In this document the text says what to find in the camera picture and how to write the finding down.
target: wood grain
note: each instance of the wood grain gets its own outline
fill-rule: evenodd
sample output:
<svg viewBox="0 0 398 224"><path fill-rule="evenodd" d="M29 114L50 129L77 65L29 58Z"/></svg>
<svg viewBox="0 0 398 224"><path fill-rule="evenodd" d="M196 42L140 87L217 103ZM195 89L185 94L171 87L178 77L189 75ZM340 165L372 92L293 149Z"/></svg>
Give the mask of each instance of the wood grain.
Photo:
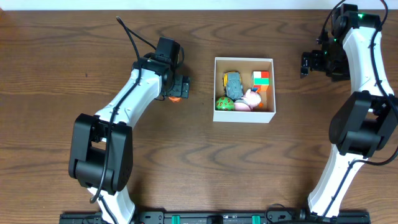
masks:
<svg viewBox="0 0 398 224"><path fill-rule="evenodd" d="M299 207L330 151L328 127L349 82L322 73L299 79L303 51L316 49L327 11L30 11L0 15L0 223L57 223L62 212L97 210L68 176L72 126L94 114L129 78L134 51L115 16L153 44L185 49L190 98L152 102L134 128L128 187L139 207L265 210ZM383 27L389 83L398 89L398 12ZM137 42L141 54L150 47ZM276 115L270 124L213 123L215 57L274 59ZM387 158L393 134L373 157ZM398 162L364 166L343 208L373 223L398 219Z"/></svg>

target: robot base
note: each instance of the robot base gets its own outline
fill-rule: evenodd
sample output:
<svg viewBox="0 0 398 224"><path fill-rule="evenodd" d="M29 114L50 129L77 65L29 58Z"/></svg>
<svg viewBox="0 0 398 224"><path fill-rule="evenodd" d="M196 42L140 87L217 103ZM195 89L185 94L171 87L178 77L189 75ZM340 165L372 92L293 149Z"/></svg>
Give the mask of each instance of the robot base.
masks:
<svg viewBox="0 0 398 224"><path fill-rule="evenodd" d="M98 213L70 213L60 215L59 224L93 223L105 224ZM371 224L368 212L340 212L337 218L326 218L323 222L315 221L316 217L306 218L305 210L300 214L293 209L281 208L269 210L268 219L273 223L340 223ZM131 224L268 224L264 212L231 212L231 213L174 213L174 212L141 212L135 215Z"/></svg>

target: green clip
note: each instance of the green clip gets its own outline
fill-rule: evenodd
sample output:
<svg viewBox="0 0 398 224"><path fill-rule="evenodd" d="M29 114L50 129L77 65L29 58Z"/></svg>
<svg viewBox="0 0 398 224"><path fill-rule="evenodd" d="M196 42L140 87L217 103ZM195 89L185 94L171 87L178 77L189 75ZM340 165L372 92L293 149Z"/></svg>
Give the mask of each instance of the green clip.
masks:
<svg viewBox="0 0 398 224"><path fill-rule="evenodd" d="M172 216L172 224L180 224L180 216L179 215Z"/></svg>
<svg viewBox="0 0 398 224"><path fill-rule="evenodd" d="M252 224L261 224L260 216L259 215L253 215L251 217Z"/></svg>

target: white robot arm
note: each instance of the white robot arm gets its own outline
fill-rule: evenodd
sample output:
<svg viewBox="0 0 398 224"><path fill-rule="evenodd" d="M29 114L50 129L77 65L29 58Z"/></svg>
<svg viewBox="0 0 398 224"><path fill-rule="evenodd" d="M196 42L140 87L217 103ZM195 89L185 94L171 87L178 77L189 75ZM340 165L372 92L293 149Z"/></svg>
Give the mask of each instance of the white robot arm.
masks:
<svg viewBox="0 0 398 224"><path fill-rule="evenodd" d="M135 211L126 184L132 170L132 129L141 114L159 95L188 98L189 78L175 74L179 50L174 40L161 37L154 54L134 62L130 79L109 104L94 116L81 114L75 121L69 174L93 195L99 195L96 201L108 223L130 223ZM106 152L91 142L106 142L109 128L108 167L104 172Z"/></svg>
<svg viewBox="0 0 398 224"><path fill-rule="evenodd" d="M95 115L99 116L103 121L109 121L113 107L136 82L138 73L138 69L133 69L130 79L122 88L122 90L108 105L99 110ZM139 84L122 102L118 114L114 119L114 123L117 124L119 122L123 122L126 123L126 125L134 128L138 119L141 117L149 103L152 102L154 98L159 96L162 90L161 81L162 77L156 75L154 71L142 69L141 80ZM97 191L97 188L90 187L88 190L94 195ZM107 221L108 223L114 223L114 219L118 224L130 223L135 211L135 204L130 199L127 187L124 187L122 191L116 192L114 195L102 190L101 195L103 198L99 198L97 201L102 210L103 220Z"/></svg>
<svg viewBox="0 0 398 224"><path fill-rule="evenodd" d="M348 17L352 16L352 14L346 12L343 10L343 7L341 7L341 16L345 15ZM362 19L364 17L364 14L358 14L357 19ZM379 87L376 85L376 79L374 76L373 72L373 67L371 63L371 53L370 53L370 47L371 47L371 39L373 34L375 33L376 29L374 27L350 27L347 26L348 29L343 32L340 31L340 35L338 34L339 31L334 30L334 33L339 36L339 38L342 39L342 42L340 43L346 53L346 58L348 61L349 65L349 75L351 78L351 93L354 95L359 95L362 93L368 92L368 95L370 94L371 97L374 96L380 96L383 97L383 94L381 93ZM376 61L377 65L377 71L379 74L379 79L381 81L381 85L383 89L386 91L388 95L393 95L394 92L392 91L392 88L389 86L387 78L386 78L386 73L384 71L384 65L381 57L381 33L378 32L376 39L374 41L374 58ZM344 110L351 110L353 108L354 103L346 103L345 109ZM371 108L369 104L369 112L373 112L373 109ZM362 110L360 113L361 116L364 115L364 112L366 110ZM340 115L338 118L333 118L333 121L330 126L330 132L334 131L341 131L341 129L336 128L336 125L341 125L337 124L341 121L337 121L341 119L341 116L344 113L343 109L340 109L339 113L337 114ZM356 116L357 111L354 113L351 113L351 116ZM358 125L362 125L362 120L358 120ZM396 124L391 124L393 127L392 130L394 130ZM332 218L332 217L337 217L339 214L339 209L340 209L340 203L351 183L351 181L354 179L354 176L356 175L357 171L359 168L364 164L362 162L357 162L354 164L350 172L348 172L348 176L346 177L339 194L337 195L336 198L334 198L336 191L338 190L338 187L343 180L343 177L345 176L347 169L349 165L353 161L357 160L363 160L366 161L369 159L369 157L372 156L373 152L371 150L370 153L363 153L361 151L362 149L367 149L372 146L370 144L366 145L360 145L358 143L353 144L352 146L345 147L343 141L350 142L351 139L350 134L354 133L353 131L350 132L346 131L344 134L341 136L345 139L340 139L338 141L338 145L332 144L331 145L331 152L329 156L329 160L327 162L327 165L325 167L325 170L322 173L321 179L315 189L310 193L308 197L308 208L310 210L310 213L316 214L318 216L324 216L327 218ZM376 138L377 136L366 136L363 137L364 139L369 139L369 138ZM356 147L359 150L358 151L351 151L347 152L347 150L341 150L343 147L348 149L349 147Z"/></svg>

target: white box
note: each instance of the white box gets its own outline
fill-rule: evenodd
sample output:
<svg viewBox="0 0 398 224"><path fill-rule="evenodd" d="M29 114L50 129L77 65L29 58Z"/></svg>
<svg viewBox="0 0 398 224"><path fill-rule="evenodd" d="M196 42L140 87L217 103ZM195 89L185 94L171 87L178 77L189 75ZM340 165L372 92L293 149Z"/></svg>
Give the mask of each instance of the white box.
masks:
<svg viewBox="0 0 398 224"><path fill-rule="evenodd" d="M226 72L236 71L241 74L243 92L252 88L253 71L269 72L269 87L266 92L261 92L262 108L255 108L252 112L219 111L216 110L216 100L224 96L223 75ZM269 123L276 113L275 108L275 82L274 63L267 58L230 58L217 57L214 65L214 100L213 121L244 122L244 123Z"/></svg>

